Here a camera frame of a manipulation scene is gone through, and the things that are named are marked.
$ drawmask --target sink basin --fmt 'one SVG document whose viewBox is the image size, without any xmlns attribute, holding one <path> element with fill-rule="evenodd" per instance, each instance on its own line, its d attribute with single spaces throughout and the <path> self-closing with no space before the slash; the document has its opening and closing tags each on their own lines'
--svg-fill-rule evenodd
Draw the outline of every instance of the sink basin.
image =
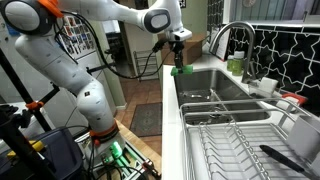
<svg viewBox="0 0 320 180">
<path fill-rule="evenodd" d="M 179 107 L 184 103 L 215 102 L 252 99 L 233 80 L 218 69 L 200 70 L 192 74 L 183 74 L 174 77 Z M 259 103 L 208 105 L 201 107 L 185 107 L 183 113 L 187 112 L 215 112 L 233 110 L 263 109 Z M 227 123 L 230 120 L 237 122 L 256 121 L 269 118 L 268 113 L 248 113 L 223 116 L 199 116 L 186 118 L 188 124 Z"/>
</svg>

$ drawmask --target floor mat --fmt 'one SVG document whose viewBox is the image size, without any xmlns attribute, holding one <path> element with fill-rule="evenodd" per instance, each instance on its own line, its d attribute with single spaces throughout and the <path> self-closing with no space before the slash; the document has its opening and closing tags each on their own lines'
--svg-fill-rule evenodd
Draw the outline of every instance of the floor mat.
<svg viewBox="0 0 320 180">
<path fill-rule="evenodd" d="M 138 137 L 162 134 L 162 103 L 137 105 L 130 126 Z"/>
</svg>

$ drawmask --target white countertop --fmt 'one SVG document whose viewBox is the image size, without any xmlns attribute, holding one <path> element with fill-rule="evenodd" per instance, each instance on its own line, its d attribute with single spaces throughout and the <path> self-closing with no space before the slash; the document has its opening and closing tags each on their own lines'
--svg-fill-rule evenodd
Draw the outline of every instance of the white countertop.
<svg viewBox="0 0 320 180">
<path fill-rule="evenodd" d="M 174 79 L 170 75 L 172 67 L 173 66 L 169 65 L 163 67 L 162 179 L 184 180 L 184 137 L 179 116 Z M 242 76 L 232 76 L 231 72 L 227 71 L 227 63 L 222 62 L 215 56 L 203 55 L 193 64 L 193 68 L 194 70 L 204 68 L 220 69 L 240 85 L 243 90 L 248 92 L 248 85 L 241 83 Z M 274 108 L 274 106 L 269 104 L 262 104 L 266 108 Z M 269 119 L 259 121 L 258 123 L 278 122 L 281 116 L 282 114 L 279 112 L 272 112 Z"/>
</svg>

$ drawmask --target faucet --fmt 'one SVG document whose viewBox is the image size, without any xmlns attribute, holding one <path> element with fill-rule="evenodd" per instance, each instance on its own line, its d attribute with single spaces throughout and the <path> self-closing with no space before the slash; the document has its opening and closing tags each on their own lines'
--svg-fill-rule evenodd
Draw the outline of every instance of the faucet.
<svg viewBox="0 0 320 180">
<path fill-rule="evenodd" d="M 249 84 L 251 80 L 256 79 L 256 73 L 253 68 L 253 64 L 251 63 L 251 57 L 252 57 L 254 42 L 256 39 L 256 33 L 255 33 L 253 27 L 251 26 L 251 24 L 249 24 L 248 22 L 235 21 L 235 22 L 231 22 L 231 23 L 225 25 L 218 32 L 218 34 L 215 36 L 214 40 L 210 44 L 209 51 L 211 54 L 215 54 L 218 49 L 220 38 L 227 30 L 229 30 L 230 28 L 233 28 L 233 27 L 242 27 L 249 33 L 249 47 L 248 47 L 248 52 L 247 52 L 247 59 L 244 63 L 244 71 L 243 71 L 243 76 L 242 76 L 242 80 L 241 80 L 242 83 Z"/>
</svg>

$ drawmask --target black knife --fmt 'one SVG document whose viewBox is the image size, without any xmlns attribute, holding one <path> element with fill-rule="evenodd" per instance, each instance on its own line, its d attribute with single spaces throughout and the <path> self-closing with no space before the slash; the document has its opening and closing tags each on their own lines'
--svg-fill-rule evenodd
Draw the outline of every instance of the black knife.
<svg viewBox="0 0 320 180">
<path fill-rule="evenodd" d="M 301 167 L 297 163 L 291 161 L 285 155 L 281 154 L 279 151 L 271 148 L 270 146 L 260 145 L 260 148 L 263 152 L 268 154 L 272 159 L 278 161 L 279 163 L 291 168 L 292 170 L 294 170 L 298 173 L 305 175 L 307 178 L 312 179 L 312 180 L 319 179 L 318 176 L 315 176 L 313 174 L 306 172 L 303 167 Z"/>
</svg>

